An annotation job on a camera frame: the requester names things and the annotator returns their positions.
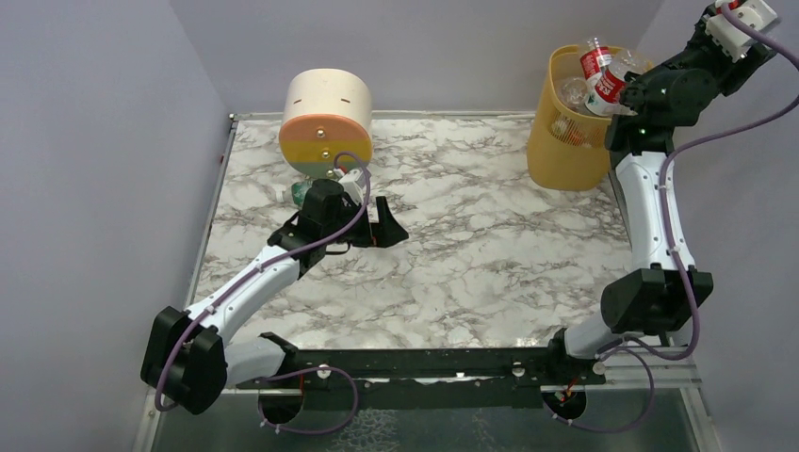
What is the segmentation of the green tinted plastic bottle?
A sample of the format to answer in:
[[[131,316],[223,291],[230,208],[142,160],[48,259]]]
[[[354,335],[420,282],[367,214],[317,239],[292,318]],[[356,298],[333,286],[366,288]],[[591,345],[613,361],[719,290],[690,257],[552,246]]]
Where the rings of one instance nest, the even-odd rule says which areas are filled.
[[[306,194],[312,185],[312,180],[296,182],[285,189],[277,190],[275,200],[279,203],[292,203],[298,207],[302,207]]]

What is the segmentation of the clear bottle red cap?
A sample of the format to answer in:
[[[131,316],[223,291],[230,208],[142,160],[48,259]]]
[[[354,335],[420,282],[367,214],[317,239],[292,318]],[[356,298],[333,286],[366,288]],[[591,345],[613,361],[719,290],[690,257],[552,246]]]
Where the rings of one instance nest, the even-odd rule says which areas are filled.
[[[589,94],[589,86],[584,78],[572,76],[556,80],[554,89],[557,98],[567,108],[573,111],[581,111],[584,108],[585,99]]]

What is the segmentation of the red white label bottle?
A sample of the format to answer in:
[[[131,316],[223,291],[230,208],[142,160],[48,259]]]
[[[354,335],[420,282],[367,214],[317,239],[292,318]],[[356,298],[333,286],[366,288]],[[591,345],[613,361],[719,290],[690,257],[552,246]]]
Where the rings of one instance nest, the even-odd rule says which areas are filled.
[[[623,49],[617,52],[590,89],[584,101],[587,111],[598,117],[629,114],[631,110],[620,104],[621,94],[628,86],[626,76],[632,73],[636,77],[645,73],[649,67],[649,61],[635,51]]]

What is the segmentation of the red label clear bottle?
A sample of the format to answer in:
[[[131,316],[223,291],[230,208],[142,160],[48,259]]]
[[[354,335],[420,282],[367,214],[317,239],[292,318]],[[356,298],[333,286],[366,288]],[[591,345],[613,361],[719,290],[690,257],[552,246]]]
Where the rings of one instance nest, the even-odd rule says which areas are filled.
[[[591,36],[582,40],[577,47],[579,64],[586,81],[594,84],[612,62],[612,52],[601,36]]]

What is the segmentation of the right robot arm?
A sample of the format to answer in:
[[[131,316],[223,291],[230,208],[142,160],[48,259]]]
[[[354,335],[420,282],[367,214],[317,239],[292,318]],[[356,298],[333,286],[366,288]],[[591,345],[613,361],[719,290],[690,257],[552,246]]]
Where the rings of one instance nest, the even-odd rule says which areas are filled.
[[[613,114],[605,146],[626,217],[632,270],[604,288],[597,315],[553,336],[551,355],[593,360],[625,342],[638,344],[685,325],[692,328],[685,353],[694,352],[701,336],[698,311],[713,279],[696,269],[685,243],[673,188],[679,154],[673,135],[695,125],[716,97],[735,93],[777,51],[766,25],[716,15],[697,23],[685,48],[655,67],[624,51],[603,68],[594,96]]]

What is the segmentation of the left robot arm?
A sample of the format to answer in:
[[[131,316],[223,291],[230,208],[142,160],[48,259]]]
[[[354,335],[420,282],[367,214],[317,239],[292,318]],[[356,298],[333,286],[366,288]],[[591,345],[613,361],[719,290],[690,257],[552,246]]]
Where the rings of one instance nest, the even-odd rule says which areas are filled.
[[[277,375],[288,353],[272,339],[235,344],[236,332],[267,301],[328,255],[328,246],[387,249],[408,239],[387,199],[367,212],[368,184],[350,176],[316,180],[299,210],[236,276],[212,295],[179,311],[167,307],[153,322],[140,378],[192,414],[206,411],[222,390]]]

